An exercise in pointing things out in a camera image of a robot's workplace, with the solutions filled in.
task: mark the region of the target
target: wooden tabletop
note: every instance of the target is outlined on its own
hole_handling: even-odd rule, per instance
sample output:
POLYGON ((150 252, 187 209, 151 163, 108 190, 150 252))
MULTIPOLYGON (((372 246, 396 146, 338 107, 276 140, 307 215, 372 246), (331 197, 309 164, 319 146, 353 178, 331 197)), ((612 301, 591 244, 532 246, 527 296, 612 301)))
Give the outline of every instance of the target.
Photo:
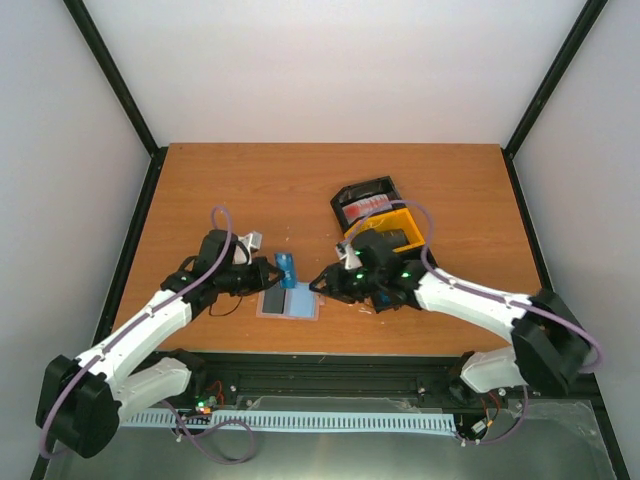
MULTIPOLYGON (((116 327, 160 282, 195 255, 225 205, 234 233, 263 233, 262 250, 291 252, 298 280, 335 262, 342 235, 329 200, 344 185, 390 175, 405 199, 436 220, 432 251, 446 271, 514 292, 540 286, 498 145, 173 144, 151 204, 116 327)), ((419 212, 414 218, 426 233, 419 212)), ((221 296, 214 313, 236 299, 221 296)), ((317 321, 260 318, 257 296, 227 317, 201 314, 161 349, 192 351, 458 355, 504 346, 453 317, 416 311, 370 314, 331 299, 317 321)))

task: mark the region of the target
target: black metal frame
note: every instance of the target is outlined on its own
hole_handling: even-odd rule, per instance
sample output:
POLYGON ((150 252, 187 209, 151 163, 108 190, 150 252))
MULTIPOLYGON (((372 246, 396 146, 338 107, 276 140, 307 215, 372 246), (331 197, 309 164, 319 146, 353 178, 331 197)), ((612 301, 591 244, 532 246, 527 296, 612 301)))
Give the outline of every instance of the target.
MULTIPOLYGON (((94 337, 94 342, 97 343, 109 335, 113 326, 160 177, 167 147, 157 146, 84 2, 64 0, 64 3, 151 159, 98 323, 94 337)), ((606 3, 607 0, 586 1, 511 139, 502 151, 538 276, 541 284, 547 288, 551 287, 551 279, 518 180, 514 158, 606 3)), ((162 355, 162 353, 152 354, 141 368, 155 363, 162 355)), ((224 378, 225 385, 236 387, 234 392, 227 390, 229 400, 233 400, 236 395, 242 395, 243 399, 263 395, 372 396, 409 399, 410 402, 419 406, 438 406, 452 413, 469 411, 468 407, 461 407, 446 399, 417 393, 419 385, 437 383, 446 378, 447 372, 455 362, 455 359, 450 357, 268 354, 204 354, 203 356, 207 360, 207 369, 210 372, 215 372, 217 378, 224 378)), ((615 473, 619 479, 629 478, 595 377, 588 375, 580 378, 572 389, 571 398, 591 402, 615 473)), ((31 478, 43 478, 46 467, 47 462, 39 458, 31 478)))

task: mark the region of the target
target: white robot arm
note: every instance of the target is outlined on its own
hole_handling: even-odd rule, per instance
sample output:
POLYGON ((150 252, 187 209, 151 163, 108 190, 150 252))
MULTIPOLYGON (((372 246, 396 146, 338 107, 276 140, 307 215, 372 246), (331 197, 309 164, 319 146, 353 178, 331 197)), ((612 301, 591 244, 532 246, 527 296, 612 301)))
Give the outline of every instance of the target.
POLYGON ((183 350, 132 373, 171 334, 215 303, 220 293, 246 296, 282 279, 283 272, 265 257, 251 257, 260 248, 259 233, 241 238, 231 234, 230 243, 235 248, 228 248, 222 255, 227 237, 223 230, 209 232, 199 254, 169 275, 129 321, 75 359, 62 355, 54 359, 45 371, 36 424, 89 458, 101 451, 120 423, 131 416, 184 392, 194 398, 200 395, 205 381, 204 361, 183 350), (219 267, 212 267, 214 262, 219 267))

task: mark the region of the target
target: purple cable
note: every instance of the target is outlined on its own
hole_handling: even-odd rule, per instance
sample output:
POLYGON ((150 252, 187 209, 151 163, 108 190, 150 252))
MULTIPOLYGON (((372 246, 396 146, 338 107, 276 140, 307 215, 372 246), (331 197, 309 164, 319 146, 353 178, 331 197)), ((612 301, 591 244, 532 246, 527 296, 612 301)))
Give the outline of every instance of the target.
MULTIPOLYGON (((478 442, 477 445, 495 445, 496 443, 500 443, 503 440, 506 440, 511 435, 516 433, 518 431, 518 429, 522 426, 522 424, 524 423, 524 418, 527 416, 527 412, 528 411, 529 411, 529 393, 527 392, 527 387, 523 387, 523 390, 522 390, 522 411, 520 412, 520 418, 518 418, 518 420, 516 420, 516 423, 514 423, 513 426, 509 430, 504 432, 499 437, 492 438, 491 440, 480 440, 480 442, 478 442)), ((462 438, 458 434, 458 432, 455 432, 454 436, 458 440, 460 440, 461 442, 463 442, 465 444, 466 444, 466 442, 469 442, 472 445, 476 445, 476 443, 473 440, 466 440, 466 439, 462 438)))
MULTIPOLYGON (((215 272, 216 269, 222 263, 222 260, 224 259, 225 255, 227 254, 227 251, 229 250, 229 247, 231 245, 231 235, 232 235, 231 232, 232 232, 232 229, 233 229, 233 224, 231 222, 231 215, 229 214, 229 211, 225 207, 223 207, 222 205, 216 205, 215 207, 213 207, 213 210, 211 211, 211 222, 213 223, 214 228, 218 228, 217 223, 216 223, 215 218, 214 218, 215 214, 216 214, 216 212, 218 210, 220 212, 222 212, 222 214, 227 219, 227 236, 226 236, 226 238, 224 240, 224 244, 222 246, 222 250, 220 252, 220 256, 216 259, 216 261, 213 263, 213 265, 211 265, 211 268, 209 268, 209 270, 207 270, 201 277, 199 277, 191 285, 186 286, 185 288, 180 290, 178 293, 172 295, 171 297, 169 297, 165 301, 163 301, 163 302, 159 303, 158 305, 152 307, 151 308, 152 314, 158 312, 158 310, 161 310, 162 308, 166 307, 167 305, 169 305, 171 302, 173 302, 177 298, 180 298, 180 297, 184 296, 185 294, 189 293, 191 290, 196 288, 198 285, 200 285, 202 282, 204 282, 207 278, 209 278, 213 274, 213 272, 215 272)), ((148 313, 143 313, 138 318, 136 318, 133 322, 131 322, 126 328, 122 329, 122 331, 120 333, 118 333, 113 338, 113 340, 111 340, 107 345, 104 346, 104 348, 102 349, 103 355, 109 353, 109 351, 118 342, 120 342, 126 335, 129 334, 129 332, 131 332, 134 328, 136 328, 138 325, 140 325, 148 317, 149 317, 148 313)), ((84 374, 87 373, 91 369, 91 367, 93 367, 96 363, 98 363, 100 358, 101 358, 100 355, 96 355, 91 360, 89 360, 87 362, 87 364, 84 367, 82 367, 78 371, 78 373, 75 374, 75 376, 71 379, 69 384, 62 390, 62 392, 60 393, 60 395, 58 396, 58 398, 54 402, 53 406, 51 407, 51 411, 49 411, 49 415, 47 415, 47 418, 46 418, 44 424, 42 425, 42 431, 40 432, 40 441, 38 443, 38 449, 40 450, 40 456, 42 456, 43 458, 51 459, 51 458, 59 455, 60 453, 63 453, 64 451, 66 451, 66 450, 62 450, 62 451, 59 451, 59 452, 56 452, 55 454, 53 454, 53 453, 50 453, 47 450, 47 437, 49 435, 49 430, 51 429, 51 424, 53 423, 53 419, 58 414, 58 411, 60 410, 60 407, 62 406, 64 401, 67 399, 69 394, 71 393, 71 390, 73 390, 73 388, 78 384, 78 382, 84 376, 84 374)))
POLYGON ((429 211, 418 202, 414 202, 412 200, 389 200, 384 205, 381 205, 381 206, 373 209, 372 211, 367 213, 364 217, 362 217, 362 219, 358 223, 357 228, 355 228, 347 236, 347 238, 344 240, 344 242, 342 242, 342 243, 343 244, 351 243, 351 240, 353 240, 353 237, 355 237, 358 234, 358 232, 362 229, 362 226, 364 225, 364 222, 367 219, 369 219, 369 217, 371 217, 372 215, 375 215, 376 213, 379 213, 379 212, 381 212, 383 210, 386 210, 388 205, 402 205, 402 204, 404 204, 404 205, 412 205, 412 206, 416 207, 418 210, 420 210, 424 214, 424 216, 427 219, 427 223, 429 225, 429 230, 427 232, 427 237, 425 238, 424 245, 422 246, 422 250, 420 251, 420 260, 422 261, 422 264, 425 266, 425 268, 427 269, 427 271, 429 273, 434 275, 441 282, 446 283, 446 284, 450 285, 453 288, 457 288, 458 290, 462 290, 463 292, 471 293, 473 295, 477 295, 479 297, 486 298, 488 300, 493 300, 493 301, 498 302, 498 303, 504 303, 504 304, 507 304, 507 306, 513 306, 513 307, 522 308, 522 309, 524 309, 524 310, 526 310, 528 312, 534 313, 536 315, 540 315, 541 317, 545 317, 545 318, 551 320, 552 322, 558 323, 558 324, 562 325, 563 327, 565 327, 567 330, 570 330, 573 333, 575 333, 576 335, 580 336, 583 340, 585 340, 587 343, 589 343, 591 348, 593 348, 593 350, 597 354, 596 355, 596 359, 594 361, 582 366, 582 368, 580 369, 581 373, 593 373, 602 364, 602 360, 603 360, 604 356, 603 356, 603 353, 602 353, 602 347, 600 346, 600 343, 593 336, 591 336, 588 332, 586 332, 584 329, 578 327, 577 325, 574 325, 573 323, 569 322, 568 320, 566 320, 566 319, 564 319, 564 318, 562 318, 562 317, 560 317, 560 316, 558 316, 558 315, 556 315, 554 313, 547 312, 546 310, 543 310, 543 309, 538 308, 536 306, 528 305, 526 303, 518 302, 516 300, 512 300, 511 302, 508 302, 507 299, 502 295, 485 292, 484 290, 479 290, 479 289, 473 288, 473 287, 471 287, 469 285, 464 285, 464 284, 457 283, 457 282, 456 283, 450 282, 447 277, 442 275, 440 272, 436 271, 429 264, 429 262, 427 261, 427 252, 429 251, 429 246, 431 245, 431 241, 433 239, 433 233, 434 233, 434 229, 435 229, 435 222, 433 220, 433 216, 431 215, 431 213, 429 213, 429 211))
POLYGON ((166 408, 168 408, 171 411, 171 413, 173 413, 173 415, 176 417, 176 421, 178 422, 178 426, 180 427, 180 430, 182 430, 182 432, 186 435, 186 437, 189 439, 192 445, 196 447, 209 460, 212 460, 216 463, 220 463, 222 465, 238 465, 239 463, 244 463, 248 460, 251 460, 251 458, 253 458, 253 456, 256 454, 256 437, 253 430, 251 430, 251 427, 247 425, 246 422, 243 422, 242 420, 239 420, 239 419, 225 420, 224 422, 220 422, 211 428, 207 428, 204 432, 194 435, 189 431, 189 427, 184 423, 184 420, 182 419, 182 415, 178 413, 178 411, 173 407, 173 405, 171 405, 166 400, 163 400, 162 404, 166 408), (217 432, 218 430, 220 430, 222 427, 226 425, 240 425, 249 434, 249 449, 247 450, 247 453, 245 453, 240 458, 229 460, 226 458, 216 457, 215 455, 212 455, 211 453, 207 452, 204 449, 204 447, 200 445, 200 443, 198 443, 198 440, 196 440, 196 438, 202 438, 206 435, 211 435, 212 433, 217 432))

